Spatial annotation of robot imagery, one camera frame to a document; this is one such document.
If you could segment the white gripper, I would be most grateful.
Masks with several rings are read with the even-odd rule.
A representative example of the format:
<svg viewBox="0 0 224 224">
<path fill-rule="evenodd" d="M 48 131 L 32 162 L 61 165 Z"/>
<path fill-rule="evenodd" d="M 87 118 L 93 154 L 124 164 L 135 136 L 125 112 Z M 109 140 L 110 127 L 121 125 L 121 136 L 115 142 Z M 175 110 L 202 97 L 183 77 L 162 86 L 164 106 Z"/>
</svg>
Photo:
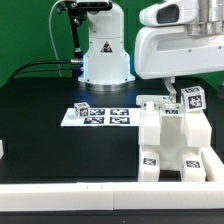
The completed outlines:
<svg viewBox="0 0 224 224">
<path fill-rule="evenodd" d="M 142 79 L 164 78 L 172 102 L 175 78 L 224 70 L 224 34 L 189 36 L 185 26 L 143 27 L 136 36 L 134 66 Z"/>
</svg>

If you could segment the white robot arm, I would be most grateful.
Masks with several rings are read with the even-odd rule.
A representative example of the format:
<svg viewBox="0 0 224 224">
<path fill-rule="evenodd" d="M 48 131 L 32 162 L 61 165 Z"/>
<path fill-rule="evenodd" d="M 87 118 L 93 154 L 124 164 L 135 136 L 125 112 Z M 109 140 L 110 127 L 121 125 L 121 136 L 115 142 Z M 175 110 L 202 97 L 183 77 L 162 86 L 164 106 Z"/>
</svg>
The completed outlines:
<svg viewBox="0 0 224 224">
<path fill-rule="evenodd" d="M 110 0 L 78 0 L 87 10 L 89 47 L 80 80 L 96 88 L 224 70 L 224 0 L 162 0 L 140 11 L 134 56 L 124 49 L 124 12 Z"/>
</svg>

